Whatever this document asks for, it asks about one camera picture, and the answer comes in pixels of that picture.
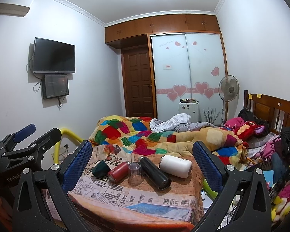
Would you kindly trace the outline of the standing electric fan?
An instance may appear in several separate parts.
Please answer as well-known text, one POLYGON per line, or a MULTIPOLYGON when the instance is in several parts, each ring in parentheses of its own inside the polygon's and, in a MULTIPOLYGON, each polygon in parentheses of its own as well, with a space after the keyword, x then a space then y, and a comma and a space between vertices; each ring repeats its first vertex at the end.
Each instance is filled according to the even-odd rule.
POLYGON ((239 89, 239 82, 235 76, 229 74, 221 79, 218 86, 218 94, 223 102, 222 123, 226 122, 229 116, 229 107, 231 102, 237 98, 239 89))

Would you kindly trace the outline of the white sliding wardrobe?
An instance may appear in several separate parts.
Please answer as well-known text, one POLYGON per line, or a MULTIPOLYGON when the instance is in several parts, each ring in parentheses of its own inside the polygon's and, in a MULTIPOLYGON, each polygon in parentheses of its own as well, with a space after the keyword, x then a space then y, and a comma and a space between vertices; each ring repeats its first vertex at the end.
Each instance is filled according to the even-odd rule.
MULTIPOLYGON (((218 86, 226 75, 219 34, 187 33, 151 37, 157 118, 168 120, 179 113, 180 99, 196 98, 199 122, 203 109, 222 112, 218 86)), ((222 124, 222 113, 214 125, 222 124)))

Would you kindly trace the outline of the white thermos bottle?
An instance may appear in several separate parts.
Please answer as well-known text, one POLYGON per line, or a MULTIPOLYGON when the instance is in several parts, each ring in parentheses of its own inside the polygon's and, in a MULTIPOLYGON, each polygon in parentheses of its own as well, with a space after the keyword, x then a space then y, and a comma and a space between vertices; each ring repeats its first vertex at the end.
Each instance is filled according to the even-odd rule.
POLYGON ((189 176, 192 165, 190 160, 166 154, 161 158, 159 168, 163 172, 185 179, 189 176))

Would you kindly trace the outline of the grey white crumpled sheet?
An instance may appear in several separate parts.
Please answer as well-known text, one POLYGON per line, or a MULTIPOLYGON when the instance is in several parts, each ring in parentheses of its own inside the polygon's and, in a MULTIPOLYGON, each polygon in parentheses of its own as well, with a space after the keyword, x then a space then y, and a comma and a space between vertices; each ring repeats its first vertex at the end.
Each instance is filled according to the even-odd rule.
POLYGON ((165 131, 175 131, 175 132, 186 132, 186 131, 199 131, 205 127, 217 128, 209 122, 190 122, 191 116, 186 113, 179 113, 174 115, 167 121, 162 121, 153 118, 150 123, 150 130, 153 132, 165 132, 165 131))

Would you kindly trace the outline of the dry twig bundle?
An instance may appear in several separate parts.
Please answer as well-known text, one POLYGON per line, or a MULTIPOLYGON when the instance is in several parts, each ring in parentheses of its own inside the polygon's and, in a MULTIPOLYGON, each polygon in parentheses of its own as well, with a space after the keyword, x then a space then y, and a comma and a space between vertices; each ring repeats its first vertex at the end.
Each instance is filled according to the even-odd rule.
POLYGON ((203 115, 206 122, 214 124, 222 112, 217 111, 216 108, 203 109, 203 115))

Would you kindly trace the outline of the green tube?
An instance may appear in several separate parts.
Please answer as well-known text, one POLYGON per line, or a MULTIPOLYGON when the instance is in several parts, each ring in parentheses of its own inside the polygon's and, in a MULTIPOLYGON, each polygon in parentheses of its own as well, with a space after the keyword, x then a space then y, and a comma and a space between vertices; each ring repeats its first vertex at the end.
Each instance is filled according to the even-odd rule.
POLYGON ((207 195, 209 196, 209 198, 211 200, 215 200, 215 198, 217 197, 218 193, 216 191, 213 191, 208 182, 206 181, 206 179, 203 180, 203 189, 204 191, 207 193, 207 195))

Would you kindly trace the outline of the wooden bed headboard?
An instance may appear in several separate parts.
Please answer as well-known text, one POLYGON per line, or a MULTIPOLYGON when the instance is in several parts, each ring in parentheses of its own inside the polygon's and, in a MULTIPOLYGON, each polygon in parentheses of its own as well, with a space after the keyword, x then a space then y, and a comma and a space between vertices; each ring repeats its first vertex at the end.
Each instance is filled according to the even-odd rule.
POLYGON ((268 122, 270 131, 275 134, 279 134, 283 127, 290 127, 290 101, 244 90, 244 107, 268 122))

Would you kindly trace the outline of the clear plastic cup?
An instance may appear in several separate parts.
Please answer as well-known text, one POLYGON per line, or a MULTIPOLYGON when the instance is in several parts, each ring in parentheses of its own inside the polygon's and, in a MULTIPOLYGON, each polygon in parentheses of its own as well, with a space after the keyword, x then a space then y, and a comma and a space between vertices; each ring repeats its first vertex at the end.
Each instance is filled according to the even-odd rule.
POLYGON ((132 162, 128 168, 128 183, 131 186, 140 185, 144 180, 141 164, 132 162))

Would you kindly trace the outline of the brown wooden door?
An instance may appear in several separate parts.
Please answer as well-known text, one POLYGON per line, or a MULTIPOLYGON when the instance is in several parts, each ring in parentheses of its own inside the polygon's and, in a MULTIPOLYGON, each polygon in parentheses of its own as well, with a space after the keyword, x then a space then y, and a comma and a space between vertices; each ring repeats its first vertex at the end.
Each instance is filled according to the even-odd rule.
POLYGON ((147 47, 122 52, 126 115, 154 117, 152 77, 147 47))

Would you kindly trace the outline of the black thermos bottle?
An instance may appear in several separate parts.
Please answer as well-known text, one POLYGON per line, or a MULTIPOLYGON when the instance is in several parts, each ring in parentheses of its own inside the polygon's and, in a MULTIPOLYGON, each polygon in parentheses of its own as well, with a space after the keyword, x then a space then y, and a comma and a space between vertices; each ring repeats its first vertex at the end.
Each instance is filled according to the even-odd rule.
POLYGON ((171 185, 172 180, 167 177, 150 159, 147 157, 140 157, 138 162, 141 165, 142 171, 159 190, 165 190, 171 185))

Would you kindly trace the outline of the large wall television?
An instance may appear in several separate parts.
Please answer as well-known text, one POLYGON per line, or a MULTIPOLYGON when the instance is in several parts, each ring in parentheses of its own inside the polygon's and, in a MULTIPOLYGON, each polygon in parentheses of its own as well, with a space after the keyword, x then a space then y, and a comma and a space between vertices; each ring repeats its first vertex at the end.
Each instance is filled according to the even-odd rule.
POLYGON ((75 46, 59 41, 35 38, 33 73, 75 73, 75 46))

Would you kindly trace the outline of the wooden overhead cabinets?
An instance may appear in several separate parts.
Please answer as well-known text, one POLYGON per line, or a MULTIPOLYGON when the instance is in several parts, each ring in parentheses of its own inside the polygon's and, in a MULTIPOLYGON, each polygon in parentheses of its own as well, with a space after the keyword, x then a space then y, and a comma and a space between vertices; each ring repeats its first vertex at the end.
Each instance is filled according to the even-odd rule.
POLYGON ((129 20, 105 28, 105 43, 122 49, 144 45, 149 34, 220 32, 215 15, 169 14, 129 20))

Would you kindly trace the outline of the small wall monitor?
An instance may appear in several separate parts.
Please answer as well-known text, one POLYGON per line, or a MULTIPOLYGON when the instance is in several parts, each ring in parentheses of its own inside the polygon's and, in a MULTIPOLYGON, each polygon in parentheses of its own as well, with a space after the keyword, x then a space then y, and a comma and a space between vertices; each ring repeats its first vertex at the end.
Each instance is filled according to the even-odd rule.
POLYGON ((67 74, 44 75, 41 87, 44 100, 69 95, 67 74))

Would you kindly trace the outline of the colourful patchwork quilt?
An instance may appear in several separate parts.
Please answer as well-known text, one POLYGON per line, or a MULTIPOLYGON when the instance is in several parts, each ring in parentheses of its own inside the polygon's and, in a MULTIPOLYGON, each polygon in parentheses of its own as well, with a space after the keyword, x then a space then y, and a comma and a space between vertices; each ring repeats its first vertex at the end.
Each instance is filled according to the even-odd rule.
POLYGON ((202 141, 210 152, 227 165, 237 169, 248 163, 246 144, 232 131, 221 127, 202 127, 200 130, 154 132, 150 117, 110 115, 101 118, 90 136, 95 145, 118 145, 126 153, 149 156, 169 154, 176 157, 192 155, 193 144, 202 141))

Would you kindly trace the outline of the newspaper print tablecloth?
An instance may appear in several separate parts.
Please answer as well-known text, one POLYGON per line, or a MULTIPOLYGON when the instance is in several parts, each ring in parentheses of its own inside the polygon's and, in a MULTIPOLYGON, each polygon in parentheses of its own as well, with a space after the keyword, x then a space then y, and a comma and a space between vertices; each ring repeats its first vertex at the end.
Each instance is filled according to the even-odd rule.
POLYGON ((100 161, 113 169, 138 157, 124 148, 95 146, 78 183, 68 193, 78 211, 93 231, 191 231, 204 215, 200 194, 203 175, 192 156, 187 157, 192 162, 189 176, 170 175, 172 183, 163 191, 147 176, 131 185, 127 178, 112 183, 91 173, 100 161))

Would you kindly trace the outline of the dark green cup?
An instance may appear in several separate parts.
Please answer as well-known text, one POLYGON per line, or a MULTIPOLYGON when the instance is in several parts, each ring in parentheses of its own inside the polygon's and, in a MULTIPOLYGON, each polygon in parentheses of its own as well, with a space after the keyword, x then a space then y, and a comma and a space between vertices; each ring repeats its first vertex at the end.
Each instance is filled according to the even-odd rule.
POLYGON ((111 168, 106 164, 104 160, 99 161, 94 168, 92 168, 91 173, 92 175, 97 178, 103 178, 108 175, 108 172, 111 171, 111 168))

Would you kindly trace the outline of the black bag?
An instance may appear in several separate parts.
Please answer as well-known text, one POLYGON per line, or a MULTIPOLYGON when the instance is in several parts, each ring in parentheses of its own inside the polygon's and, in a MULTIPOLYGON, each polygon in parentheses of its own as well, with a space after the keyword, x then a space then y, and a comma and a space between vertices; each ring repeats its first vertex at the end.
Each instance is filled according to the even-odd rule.
POLYGON ((248 109, 246 107, 243 108, 239 112, 239 114, 238 114, 237 117, 242 118, 244 120, 244 122, 249 121, 249 122, 255 122, 255 123, 257 123, 257 121, 258 121, 258 118, 254 115, 254 113, 250 109, 248 109))

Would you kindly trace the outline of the red thermos bottle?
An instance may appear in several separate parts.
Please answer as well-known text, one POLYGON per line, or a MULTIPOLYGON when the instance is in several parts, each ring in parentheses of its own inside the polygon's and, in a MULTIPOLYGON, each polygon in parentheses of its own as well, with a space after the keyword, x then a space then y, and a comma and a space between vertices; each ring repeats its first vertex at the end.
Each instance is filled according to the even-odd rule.
POLYGON ((117 183, 124 179, 128 175, 129 165, 130 162, 125 161, 110 170, 107 174, 110 182, 117 183))

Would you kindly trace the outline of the yellow plush toy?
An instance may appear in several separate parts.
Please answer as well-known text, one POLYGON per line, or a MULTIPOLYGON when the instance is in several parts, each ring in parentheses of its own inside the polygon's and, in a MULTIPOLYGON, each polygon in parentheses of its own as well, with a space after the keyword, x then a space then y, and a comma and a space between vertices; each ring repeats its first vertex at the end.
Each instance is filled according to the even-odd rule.
POLYGON ((271 210, 271 220, 273 223, 283 221, 290 212, 290 201, 287 198, 277 196, 273 201, 274 207, 271 210))

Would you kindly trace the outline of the light blue booklet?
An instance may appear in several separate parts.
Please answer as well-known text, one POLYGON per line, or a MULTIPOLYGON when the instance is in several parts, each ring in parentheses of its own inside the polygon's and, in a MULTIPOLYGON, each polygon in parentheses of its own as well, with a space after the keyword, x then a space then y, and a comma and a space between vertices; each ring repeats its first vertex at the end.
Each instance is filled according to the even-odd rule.
POLYGON ((273 185, 273 170, 263 171, 264 178, 269 188, 272 188, 273 185))

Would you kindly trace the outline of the red plush toy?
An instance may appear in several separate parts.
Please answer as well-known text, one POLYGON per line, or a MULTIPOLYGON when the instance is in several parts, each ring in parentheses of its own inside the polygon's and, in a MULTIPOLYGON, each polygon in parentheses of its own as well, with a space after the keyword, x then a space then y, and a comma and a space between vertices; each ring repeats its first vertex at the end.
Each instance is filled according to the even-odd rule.
POLYGON ((248 141, 252 137, 262 135, 266 131, 265 125, 258 125, 253 121, 246 121, 244 124, 234 130, 234 134, 242 141, 248 141))

